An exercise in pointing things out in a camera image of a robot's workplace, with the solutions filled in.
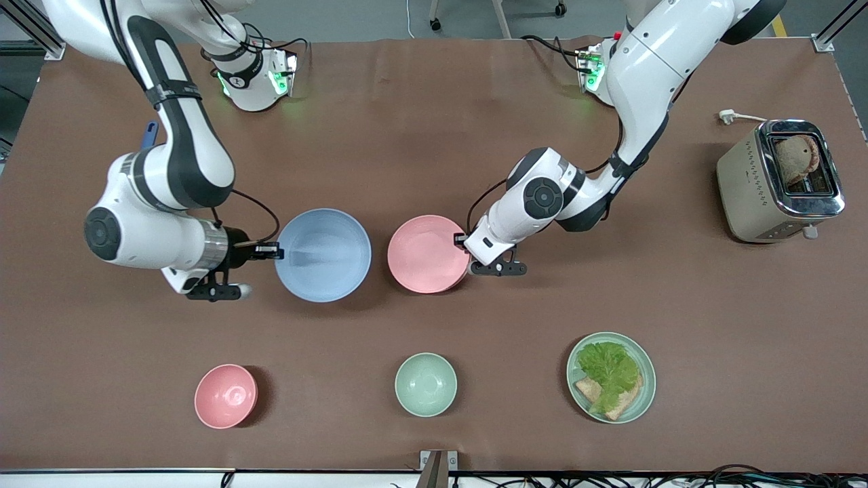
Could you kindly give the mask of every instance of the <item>green lettuce leaf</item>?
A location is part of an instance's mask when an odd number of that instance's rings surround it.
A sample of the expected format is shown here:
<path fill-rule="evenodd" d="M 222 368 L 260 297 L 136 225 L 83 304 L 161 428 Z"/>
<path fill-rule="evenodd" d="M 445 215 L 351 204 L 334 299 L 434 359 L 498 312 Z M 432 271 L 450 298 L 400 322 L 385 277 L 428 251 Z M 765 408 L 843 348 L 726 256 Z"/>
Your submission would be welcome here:
<path fill-rule="evenodd" d="M 579 352 L 579 367 L 600 384 L 600 398 L 591 406 L 592 412 L 608 412 L 618 406 L 618 396 L 636 386 L 639 367 L 627 354 L 627 349 L 614 342 L 588 344 Z"/>

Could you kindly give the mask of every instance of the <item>toaster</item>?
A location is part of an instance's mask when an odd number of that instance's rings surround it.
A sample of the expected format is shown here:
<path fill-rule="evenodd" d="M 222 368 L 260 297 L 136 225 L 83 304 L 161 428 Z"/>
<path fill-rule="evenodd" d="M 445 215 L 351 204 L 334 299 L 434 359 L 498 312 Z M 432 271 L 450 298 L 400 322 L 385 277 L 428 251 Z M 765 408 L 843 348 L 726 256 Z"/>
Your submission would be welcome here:
<path fill-rule="evenodd" d="M 819 165 L 797 175 L 798 181 L 785 181 L 779 143 L 797 135 L 813 140 Z M 818 224 L 844 210 L 838 170 L 810 122 L 763 122 L 720 158 L 717 181 L 729 228 L 744 242 L 778 242 L 799 233 L 816 239 Z"/>

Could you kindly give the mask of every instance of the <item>brown table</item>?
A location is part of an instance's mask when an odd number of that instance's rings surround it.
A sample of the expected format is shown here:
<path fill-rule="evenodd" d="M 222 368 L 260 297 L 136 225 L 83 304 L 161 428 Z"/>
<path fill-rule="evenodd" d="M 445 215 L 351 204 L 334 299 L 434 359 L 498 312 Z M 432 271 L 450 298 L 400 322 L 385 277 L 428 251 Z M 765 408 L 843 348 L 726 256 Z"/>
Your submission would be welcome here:
<path fill-rule="evenodd" d="M 529 149 L 592 168 L 615 113 L 555 53 L 524 42 L 317 44 L 299 100 L 244 113 L 198 47 L 183 50 L 237 188 L 284 219 L 341 208 L 370 233 L 361 288 L 306 303 L 272 263 L 234 278 L 245 302 L 172 294 L 157 271 L 101 263 L 82 237 L 109 163 L 154 117 L 120 66 L 68 52 L 47 63 L 2 185 L 0 465 L 403 468 L 458 449 L 465 469 L 868 470 L 868 149 L 833 58 L 806 39 L 720 46 L 697 71 L 651 162 L 586 234 L 557 226 L 522 245 L 521 279 L 468 278 L 440 296 L 391 278 L 391 233 L 420 214 L 463 221 Z M 734 108 L 825 131 L 847 209 L 818 241 L 739 244 L 714 164 L 753 125 Z M 236 197 L 227 225 L 268 232 Z M 566 356 L 585 334 L 625 333 L 658 389 L 628 425 L 584 416 Z M 395 399 L 407 356 L 443 354 L 454 406 L 416 419 Z M 264 394 L 246 428 L 214 431 L 193 391 L 221 363 L 255 366 Z"/>

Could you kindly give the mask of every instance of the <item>green bowl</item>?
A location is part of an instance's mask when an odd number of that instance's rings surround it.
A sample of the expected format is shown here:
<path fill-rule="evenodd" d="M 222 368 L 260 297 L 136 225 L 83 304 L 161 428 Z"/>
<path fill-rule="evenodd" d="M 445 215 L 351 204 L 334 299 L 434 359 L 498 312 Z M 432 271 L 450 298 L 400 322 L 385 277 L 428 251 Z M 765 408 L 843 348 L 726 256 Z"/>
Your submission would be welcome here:
<path fill-rule="evenodd" d="M 627 407 L 627 410 L 625 410 L 624 413 L 615 421 L 607 419 L 602 413 L 591 413 L 591 401 L 585 398 L 585 396 L 579 392 L 578 388 L 575 387 L 577 381 L 588 376 L 579 367 L 577 360 L 579 357 L 579 351 L 581 351 L 587 344 L 594 344 L 597 342 L 614 342 L 615 344 L 624 346 L 627 349 L 627 354 L 630 358 L 636 361 L 636 365 L 639 367 L 639 373 L 641 373 L 644 380 L 644 384 L 639 390 L 636 400 L 634 400 L 633 403 Z M 657 376 L 654 374 L 654 365 L 651 364 L 651 358 L 648 357 L 648 353 L 646 353 L 645 350 L 632 339 L 619 333 L 598 332 L 590 334 L 580 340 L 579 343 L 573 347 L 573 352 L 570 353 L 569 358 L 567 358 L 567 386 L 569 392 L 573 395 L 576 404 L 578 404 L 582 410 L 594 419 L 606 424 L 626 424 L 627 422 L 632 422 L 641 417 L 642 414 L 651 406 L 651 402 L 654 401 L 654 393 L 657 391 Z"/>
<path fill-rule="evenodd" d="M 435 353 L 407 358 L 395 375 L 398 402 L 417 417 L 434 417 L 446 411 L 458 393 L 458 377 L 449 361 Z"/>

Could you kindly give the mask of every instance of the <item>white cable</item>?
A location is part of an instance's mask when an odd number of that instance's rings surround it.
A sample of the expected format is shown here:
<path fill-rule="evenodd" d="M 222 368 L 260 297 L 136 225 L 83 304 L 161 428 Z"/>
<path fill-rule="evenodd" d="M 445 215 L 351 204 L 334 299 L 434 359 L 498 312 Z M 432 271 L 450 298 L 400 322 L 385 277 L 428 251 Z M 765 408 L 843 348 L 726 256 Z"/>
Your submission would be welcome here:
<path fill-rule="evenodd" d="M 762 117 L 755 117 L 753 115 L 744 115 L 737 114 L 733 109 L 721 110 L 717 116 L 723 121 L 724 125 L 729 125 L 733 123 L 735 119 L 746 119 L 749 121 L 757 121 L 757 122 L 768 122 L 767 119 Z"/>
<path fill-rule="evenodd" d="M 412 39 L 416 38 L 410 30 L 410 0 L 407 0 L 407 34 L 410 34 L 410 38 Z"/>

